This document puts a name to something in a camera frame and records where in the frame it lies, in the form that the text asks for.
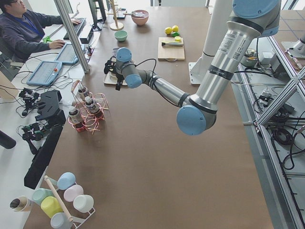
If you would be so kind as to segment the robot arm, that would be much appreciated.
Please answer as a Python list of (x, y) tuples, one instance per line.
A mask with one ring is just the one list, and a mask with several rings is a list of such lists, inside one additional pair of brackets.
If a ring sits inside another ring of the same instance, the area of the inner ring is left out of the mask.
[(216, 121), (217, 102), (230, 82), (253, 39), (278, 32), (281, 2), (278, 0), (234, 0), (228, 30), (195, 94), (189, 95), (153, 71), (138, 70), (128, 48), (116, 53), (116, 72), (129, 88), (148, 85), (179, 107), (176, 121), (187, 135), (198, 135)]

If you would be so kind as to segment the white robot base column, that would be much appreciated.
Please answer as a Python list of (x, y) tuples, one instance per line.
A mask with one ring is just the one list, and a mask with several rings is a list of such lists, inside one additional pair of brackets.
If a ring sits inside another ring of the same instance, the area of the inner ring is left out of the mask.
[(227, 20), (232, 12), (231, 0), (217, 0), (212, 9), (203, 52), (196, 62), (189, 63), (191, 84), (201, 84), (227, 32)]

